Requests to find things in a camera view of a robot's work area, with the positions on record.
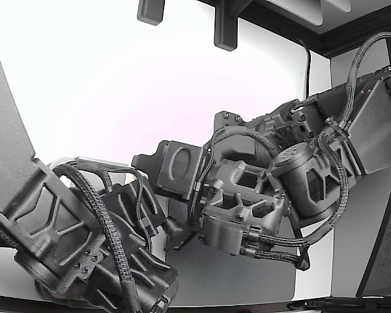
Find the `table surface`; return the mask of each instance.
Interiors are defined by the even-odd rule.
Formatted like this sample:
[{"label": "table surface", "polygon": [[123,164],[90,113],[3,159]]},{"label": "table surface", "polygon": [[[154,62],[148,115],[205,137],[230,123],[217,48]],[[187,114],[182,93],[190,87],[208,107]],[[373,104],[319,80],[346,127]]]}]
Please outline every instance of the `table surface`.
[{"label": "table surface", "polygon": [[[96,188],[101,187],[95,177],[87,178]],[[115,183],[130,179],[112,178]],[[160,198],[160,203],[166,210],[166,200]],[[318,224],[303,229],[304,235],[316,227]],[[281,232],[289,235],[286,221],[282,223]],[[153,239],[154,254],[163,260],[165,242],[162,231]],[[277,261],[229,256],[195,240],[184,250],[167,257],[171,266],[181,272],[180,289],[173,306],[251,305],[329,296],[333,234],[313,245],[309,253],[311,268],[302,272]],[[43,301],[32,277],[13,260],[14,255],[14,250],[0,248],[0,296]]]}]

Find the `black trim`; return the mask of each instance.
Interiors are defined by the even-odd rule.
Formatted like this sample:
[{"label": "black trim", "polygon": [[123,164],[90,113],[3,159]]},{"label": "black trim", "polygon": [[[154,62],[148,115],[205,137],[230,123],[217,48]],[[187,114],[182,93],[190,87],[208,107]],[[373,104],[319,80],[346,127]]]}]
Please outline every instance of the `black trim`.
[{"label": "black trim", "polygon": [[[288,303],[269,303],[263,305],[245,306],[214,306],[199,308],[169,308],[170,313],[229,313],[237,310],[252,310],[253,312],[282,312],[286,310]],[[104,310],[93,310],[91,308],[70,308],[65,305],[56,305],[51,302],[15,299],[0,297],[0,312],[11,313],[107,313]]]},{"label": "black trim", "polygon": [[391,65],[391,39],[386,40],[386,49],[388,50],[388,58],[390,60]]},{"label": "black trim", "polygon": [[[198,1],[213,7],[218,3],[217,0]],[[361,46],[376,33],[391,31],[391,5],[322,35],[255,1],[251,2],[239,17],[293,42],[298,42],[295,39],[299,38],[310,50],[329,59]]]},{"label": "black trim", "polygon": [[373,246],[371,256],[369,257],[369,260],[368,260],[368,264],[366,265],[364,276],[362,277],[362,280],[360,281],[358,291],[356,292],[356,297],[361,297],[364,290],[365,290],[366,283],[368,282],[368,278],[371,274],[373,264],[375,263],[379,248],[380,248],[381,243],[383,241],[385,229],[388,225],[388,221],[390,220],[390,216],[391,216],[391,193],[390,193],[390,197],[388,199],[388,203],[386,205],[383,221],[381,222],[381,226],[378,231],[377,240],[375,241],[375,244]]}]

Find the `bolt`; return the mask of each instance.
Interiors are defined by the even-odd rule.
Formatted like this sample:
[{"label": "bolt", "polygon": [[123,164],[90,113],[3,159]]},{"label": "bolt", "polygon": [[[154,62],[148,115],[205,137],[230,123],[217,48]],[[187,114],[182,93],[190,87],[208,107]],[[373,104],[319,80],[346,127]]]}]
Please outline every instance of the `bolt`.
[{"label": "bolt", "polygon": [[314,138],[314,132],[309,132],[308,134],[306,134],[306,138],[307,139],[313,139]]},{"label": "bolt", "polygon": [[300,115],[300,117],[297,119],[297,121],[299,121],[299,122],[301,123],[301,122],[305,122],[306,119],[307,119],[307,117],[306,117],[304,114],[302,114],[302,115]]}]

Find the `metal bracket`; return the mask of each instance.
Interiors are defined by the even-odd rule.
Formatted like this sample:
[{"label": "metal bracket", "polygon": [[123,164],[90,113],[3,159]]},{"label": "metal bracket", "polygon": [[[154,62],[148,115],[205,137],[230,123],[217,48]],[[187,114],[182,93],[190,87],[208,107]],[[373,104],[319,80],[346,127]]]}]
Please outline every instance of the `metal bracket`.
[{"label": "metal bracket", "polygon": [[164,19],[165,0],[139,0],[138,20],[159,25]]},{"label": "metal bracket", "polygon": [[[226,51],[237,48],[238,17],[253,0],[217,0],[214,45]],[[164,18],[165,0],[139,0],[138,20],[159,25]]]},{"label": "metal bracket", "polygon": [[214,21],[214,45],[226,51],[237,48],[238,16],[252,0],[218,0]]}]

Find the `white wall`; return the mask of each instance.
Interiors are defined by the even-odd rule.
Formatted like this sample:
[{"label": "white wall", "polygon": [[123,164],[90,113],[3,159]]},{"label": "white wall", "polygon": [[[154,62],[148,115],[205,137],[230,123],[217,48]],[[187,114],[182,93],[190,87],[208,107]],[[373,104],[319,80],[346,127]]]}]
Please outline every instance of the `white wall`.
[{"label": "white wall", "polygon": [[[302,47],[240,21],[229,53],[213,44],[212,7],[167,0],[157,27],[137,9],[138,0],[0,0],[0,58],[44,162],[130,163],[161,140],[205,143],[221,110],[250,120],[304,97]],[[313,53],[311,94],[329,88],[329,61]],[[37,299],[11,257],[0,249],[0,295]]]},{"label": "white wall", "polygon": [[[330,60],[330,73],[333,87],[337,87],[347,81],[349,70],[358,50],[359,48],[345,52]],[[390,59],[388,57],[386,41],[380,40],[374,43],[365,54],[358,69],[358,77],[375,72],[389,64]]]}]

